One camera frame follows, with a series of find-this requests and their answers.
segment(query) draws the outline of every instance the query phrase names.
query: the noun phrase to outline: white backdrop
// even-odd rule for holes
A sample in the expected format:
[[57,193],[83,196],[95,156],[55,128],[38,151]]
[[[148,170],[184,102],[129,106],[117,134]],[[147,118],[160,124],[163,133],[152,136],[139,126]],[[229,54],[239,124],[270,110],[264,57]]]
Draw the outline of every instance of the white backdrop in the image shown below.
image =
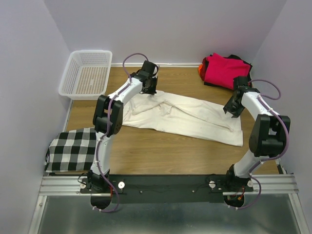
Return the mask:
[[[251,61],[286,0],[44,0],[70,51],[107,49],[113,62]],[[140,57],[131,62],[142,61]]]
[[[269,101],[291,118],[290,146],[283,165],[294,173],[302,208],[312,230],[312,1],[288,0],[253,61],[253,78],[280,87],[282,98]],[[277,92],[265,83],[260,90]]]
[[25,234],[68,108],[58,86],[69,51],[42,0],[2,1],[0,33],[0,232]]

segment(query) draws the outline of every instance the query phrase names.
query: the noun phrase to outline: white cloth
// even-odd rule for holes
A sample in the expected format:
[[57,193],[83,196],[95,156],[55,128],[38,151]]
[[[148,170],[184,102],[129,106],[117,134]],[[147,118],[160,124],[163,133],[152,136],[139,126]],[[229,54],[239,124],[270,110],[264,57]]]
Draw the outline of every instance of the white cloth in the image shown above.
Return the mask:
[[231,117],[222,105],[157,91],[134,96],[124,106],[123,125],[242,146],[240,118]]

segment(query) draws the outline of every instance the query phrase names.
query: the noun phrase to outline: screw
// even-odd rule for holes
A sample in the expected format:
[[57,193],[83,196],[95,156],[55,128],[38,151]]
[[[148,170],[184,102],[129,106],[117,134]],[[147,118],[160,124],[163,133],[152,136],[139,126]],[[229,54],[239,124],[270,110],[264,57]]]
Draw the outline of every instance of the screw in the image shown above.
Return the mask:
[[123,181],[119,182],[118,187],[123,189],[125,187],[125,183]]
[[81,189],[85,189],[87,186],[85,184],[80,184]]
[[252,187],[254,186],[254,183],[253,183],[251,180],[249,180],[249,181],[247,182],[247,186],[250,187],[250,188],[252,188]]
[[214,181],[210,181],[209,182],[209,187],[212,188],[212,189],[215,188],[215,182]]

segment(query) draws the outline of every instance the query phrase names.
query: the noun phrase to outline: basket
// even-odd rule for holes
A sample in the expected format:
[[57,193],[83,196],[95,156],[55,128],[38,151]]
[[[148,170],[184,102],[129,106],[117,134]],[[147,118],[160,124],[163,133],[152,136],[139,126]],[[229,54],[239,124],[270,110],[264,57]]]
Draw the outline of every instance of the basket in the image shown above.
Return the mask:
[[96,100],[106,91],[112,56],[105,50],[72,52],[58,93],[72,100]]

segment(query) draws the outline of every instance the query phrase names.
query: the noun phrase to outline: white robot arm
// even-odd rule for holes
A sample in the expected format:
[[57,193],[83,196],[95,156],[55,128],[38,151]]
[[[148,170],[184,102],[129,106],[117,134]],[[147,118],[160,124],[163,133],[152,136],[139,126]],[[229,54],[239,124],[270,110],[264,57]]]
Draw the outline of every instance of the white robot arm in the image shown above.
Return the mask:
[[117,91],[108,96],[101,95],[98,98],[93,118],[97,136],[96,155],[88,173],[93,187],[101,190],[105,183],[101,174],[108,176],[113,140],[122,127],[123,106],[137,94],[154,95],[157,74],[158,66],[146,60],[142,68],[136,73],[132,73],[126,83]]
[[246,77],[234,79],[234,94],[224,106],[224,111],[238,117],[246,108],[255,120],[249,138],[249,150],[230,170],[238,178],[250,178],[261,164],[274,160],[284,152],[290,128],[290,119],[280,116],[251,88]]

